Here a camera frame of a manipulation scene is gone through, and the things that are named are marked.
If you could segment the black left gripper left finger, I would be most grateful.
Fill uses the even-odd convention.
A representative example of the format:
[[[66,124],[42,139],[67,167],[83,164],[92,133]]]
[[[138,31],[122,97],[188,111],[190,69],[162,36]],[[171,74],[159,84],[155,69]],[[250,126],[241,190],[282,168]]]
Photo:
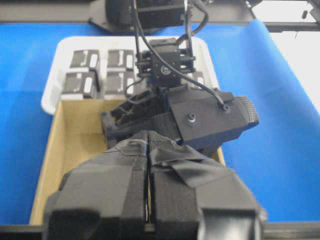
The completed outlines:
[[[141,240],[148,132],[118,142],[67,172],[46,201],[44,240]]]

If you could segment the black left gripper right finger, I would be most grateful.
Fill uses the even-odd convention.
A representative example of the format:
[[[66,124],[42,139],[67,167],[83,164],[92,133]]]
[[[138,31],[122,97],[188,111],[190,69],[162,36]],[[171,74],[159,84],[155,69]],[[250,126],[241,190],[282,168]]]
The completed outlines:
[[[261,240],[266,213],[238,175],[188,145],[148,133],[160,240]]]

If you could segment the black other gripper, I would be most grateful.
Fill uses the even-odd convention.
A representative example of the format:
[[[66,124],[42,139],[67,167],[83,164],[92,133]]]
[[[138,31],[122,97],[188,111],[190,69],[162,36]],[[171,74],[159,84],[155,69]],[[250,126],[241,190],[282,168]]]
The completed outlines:
[[[189,45],[181,48],[174,37],[147,42],[157,55],[149,49],[138,54],[137,76],[155,86],[176,88],[167,92],[168,101],[146,90],[102,112],[101,125],[109,148],[146,130],[196,150],[216,150],[259,124],[256,109],[245,96],[215,90],[225,103],[220,107],[204,90],[178,87],[182,74],[195,71],[195,57]]]

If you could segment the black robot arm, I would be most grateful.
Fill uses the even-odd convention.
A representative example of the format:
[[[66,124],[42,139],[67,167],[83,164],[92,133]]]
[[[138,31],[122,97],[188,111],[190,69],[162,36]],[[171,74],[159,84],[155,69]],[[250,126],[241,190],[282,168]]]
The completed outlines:
[[[211,158],[259,123],[245,96],[195,71],[190,7],[200,0],[127,0],[138,77],[150,87],[101,115],[108,149],[64,174],[43,211],[44,240],[261,240],[266,214],[237,174]]]

